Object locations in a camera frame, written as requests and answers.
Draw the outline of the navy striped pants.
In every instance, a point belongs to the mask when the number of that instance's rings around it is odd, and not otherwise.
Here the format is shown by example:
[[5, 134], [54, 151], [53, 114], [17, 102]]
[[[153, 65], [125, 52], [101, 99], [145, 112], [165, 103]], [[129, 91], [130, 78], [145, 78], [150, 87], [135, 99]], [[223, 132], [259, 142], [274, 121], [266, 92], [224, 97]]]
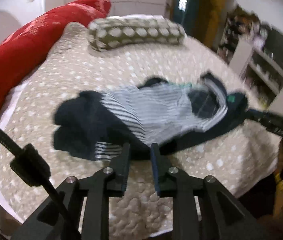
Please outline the navy striped pants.
[[85, 90], [56, 110], [53, 146], [110, 160], [128, 143], [132, 160], [148, 160], [154, 143], [170, 155], [230, 132], [243, 123], [247, 105], [245, 94], [228, 93], [211, 73], [194, 85], [152, 77], [140, 86]]

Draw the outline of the beige spotted quilt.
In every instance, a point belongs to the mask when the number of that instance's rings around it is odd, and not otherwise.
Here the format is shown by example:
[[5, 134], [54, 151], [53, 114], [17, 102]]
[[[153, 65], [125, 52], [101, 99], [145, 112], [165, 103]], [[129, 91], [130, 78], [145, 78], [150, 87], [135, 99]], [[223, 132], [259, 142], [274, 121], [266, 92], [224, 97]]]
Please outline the beige spotted quilt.
[[172, 199], [154, 188], [150, 147], [191, 176], [216, 177], [234, 196], [277, 166], [279, 139], [245, 120], [259, 105], [240, 78], [191, 37], [97, 52], [92, 29], [68, 24], [21, 94], [6, 132], [32, 144], [50, 181], [92, 176], [130, 145], [123, 197], [111, 198], [110, 239], [172, 229]]

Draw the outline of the white shelf unit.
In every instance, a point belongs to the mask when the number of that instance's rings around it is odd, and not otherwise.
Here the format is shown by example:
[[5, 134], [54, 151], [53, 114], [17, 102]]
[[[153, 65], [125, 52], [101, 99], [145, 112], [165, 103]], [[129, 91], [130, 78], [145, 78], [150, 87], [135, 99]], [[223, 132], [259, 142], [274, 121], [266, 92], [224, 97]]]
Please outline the white shelf unit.
[[240, 6], [227, 13], [218, 55], [260, 104], [283, 113], [283, 33]]

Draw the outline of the red plush blanket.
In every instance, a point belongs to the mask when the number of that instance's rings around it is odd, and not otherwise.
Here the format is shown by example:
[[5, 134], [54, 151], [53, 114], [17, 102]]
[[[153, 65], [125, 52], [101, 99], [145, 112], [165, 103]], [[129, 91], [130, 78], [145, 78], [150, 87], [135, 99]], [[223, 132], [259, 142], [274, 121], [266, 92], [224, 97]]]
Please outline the red plush blanket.
[[7, 94], [36, 66], [45, 61], [65, 26], [87, 26], [110, 12], [110, 0], [77, 0], [53, 8], [27, 23], [0, 44], [0, 110]]

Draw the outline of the olive hedgehog print pillow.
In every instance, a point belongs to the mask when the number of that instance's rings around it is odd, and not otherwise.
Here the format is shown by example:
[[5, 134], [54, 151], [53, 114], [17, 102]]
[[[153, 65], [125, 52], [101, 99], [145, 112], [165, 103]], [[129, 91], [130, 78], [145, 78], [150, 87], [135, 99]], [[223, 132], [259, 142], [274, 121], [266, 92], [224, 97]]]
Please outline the olive hedgehog print pillow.
[[91, 48], [102, 52], [129, 44], [178, 45], [186, 37], [184, 28], [160, 15], [128, 15], [98, 18], [88, 25]]

